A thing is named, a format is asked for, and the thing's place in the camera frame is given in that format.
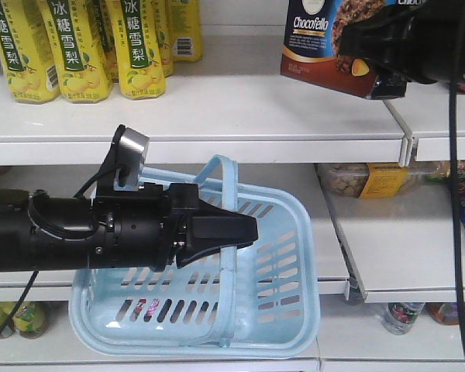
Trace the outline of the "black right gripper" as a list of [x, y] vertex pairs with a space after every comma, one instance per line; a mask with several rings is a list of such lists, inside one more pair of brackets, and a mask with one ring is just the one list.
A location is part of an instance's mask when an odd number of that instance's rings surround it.
[[370, 18], [343, 27], [339, 53], [366, 59], [421, 84], [465, 84], [465, 1], [428, 1], [414, 8], [387, 5]]

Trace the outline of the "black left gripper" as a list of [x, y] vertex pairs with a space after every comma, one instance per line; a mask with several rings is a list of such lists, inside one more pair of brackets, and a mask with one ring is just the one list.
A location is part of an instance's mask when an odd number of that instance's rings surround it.
[[135, 191], [99, 186], [92, 208], [98, 228], [90, 243], [91, 268], [183, 268], [258, 240], [254, 217], [200, 200], [196, 184], [145, 183]]

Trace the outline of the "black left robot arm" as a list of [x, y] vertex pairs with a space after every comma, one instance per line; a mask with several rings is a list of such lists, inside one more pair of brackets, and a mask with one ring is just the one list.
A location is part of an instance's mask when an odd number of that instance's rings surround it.
[[185, 267], [258, 238], [254, 217], [201, 200], [196, 184], [145, 183], [93, 199], [0, 189], [0, 273]]

